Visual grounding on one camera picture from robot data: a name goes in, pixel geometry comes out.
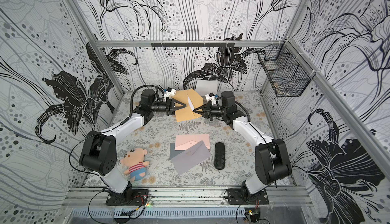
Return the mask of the white letter paper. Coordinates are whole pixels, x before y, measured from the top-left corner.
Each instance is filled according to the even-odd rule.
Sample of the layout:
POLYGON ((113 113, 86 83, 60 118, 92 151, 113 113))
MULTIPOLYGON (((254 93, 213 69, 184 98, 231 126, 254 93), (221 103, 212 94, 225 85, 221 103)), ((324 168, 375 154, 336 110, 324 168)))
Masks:
POLYGON ((191 98, 189 96, 187 97, 187 99, 188 99, 188 105, 190 106, 191 110, 193 111, 195 109, 195 107, 194 107, 194 105, 192 103, 192 100, 191 100, 191 98))

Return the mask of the tan kraft envelope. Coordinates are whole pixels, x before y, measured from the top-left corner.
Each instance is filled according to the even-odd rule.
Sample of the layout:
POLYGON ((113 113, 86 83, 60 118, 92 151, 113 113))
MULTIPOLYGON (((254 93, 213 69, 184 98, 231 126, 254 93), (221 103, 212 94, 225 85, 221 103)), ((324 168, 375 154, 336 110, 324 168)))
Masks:
POLYGON ((177 122, 194 120, 201 117, 201 115, 195 114, 191 110, 190 106, 188 105, 188 99, 187 99, 188 96, 192 100, 192 103, 195 108, 202 106, 204 104, 203 98, 193 89, 176 91, 176 94, 173 97, 173 99, 176 99, 186 104, 185 109, 176 111, 177 122))

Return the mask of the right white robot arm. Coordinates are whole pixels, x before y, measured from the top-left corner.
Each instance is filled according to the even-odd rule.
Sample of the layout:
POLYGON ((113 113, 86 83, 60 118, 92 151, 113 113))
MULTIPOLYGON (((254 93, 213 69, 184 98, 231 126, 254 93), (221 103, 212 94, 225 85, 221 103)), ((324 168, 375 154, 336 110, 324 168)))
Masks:
POLYGON ((266 135, 251 122, 247 109, 236 101, 232 91, 221 96, 206 95, 206 103, 193 109, 203 118, 222 119, 255 148, 254 174, 242 183, 241 193, 245 198, 262 192, 268 186, 292 174, 287 147, 282 139, 266 135))

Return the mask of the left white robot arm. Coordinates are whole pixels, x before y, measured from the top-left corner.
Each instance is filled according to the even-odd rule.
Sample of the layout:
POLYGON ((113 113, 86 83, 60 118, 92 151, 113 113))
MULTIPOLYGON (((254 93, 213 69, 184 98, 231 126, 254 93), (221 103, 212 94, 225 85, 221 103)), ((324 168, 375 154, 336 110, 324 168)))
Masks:
POLYGON ((136 88, 131 95, 130 113, 125 119, 103 131, 91 131, 83 141, 79 164, 98 175, 108 190, 124 194, 131 189, 116 166, 116 144, 122 142, 135 130, 145 126, 155 113, 174 115, 177 110, 185 109, 186 104, 173 97, 176 91, 166 90, 160 86, 143 85, 136 88))

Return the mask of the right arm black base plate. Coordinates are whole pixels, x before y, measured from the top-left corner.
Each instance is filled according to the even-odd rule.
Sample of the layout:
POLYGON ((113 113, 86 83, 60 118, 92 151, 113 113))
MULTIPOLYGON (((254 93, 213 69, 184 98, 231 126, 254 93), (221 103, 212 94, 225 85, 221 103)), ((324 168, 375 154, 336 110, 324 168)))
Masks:
POLYGON ((223 198, 230 205, 268 205, 269 199, 266 190, 256 194, 249 194, 244 188, 229 188, 223 194, 223 198))

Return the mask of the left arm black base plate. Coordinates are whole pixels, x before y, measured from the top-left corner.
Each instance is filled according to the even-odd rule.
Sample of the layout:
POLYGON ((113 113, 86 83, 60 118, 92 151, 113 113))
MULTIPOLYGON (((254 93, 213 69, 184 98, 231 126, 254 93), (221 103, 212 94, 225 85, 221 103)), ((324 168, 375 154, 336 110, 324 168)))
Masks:
POLYGON ((148 189, 129 189, 122 194, 108 191, 107 206, 142 206, 149 197, 148 189))

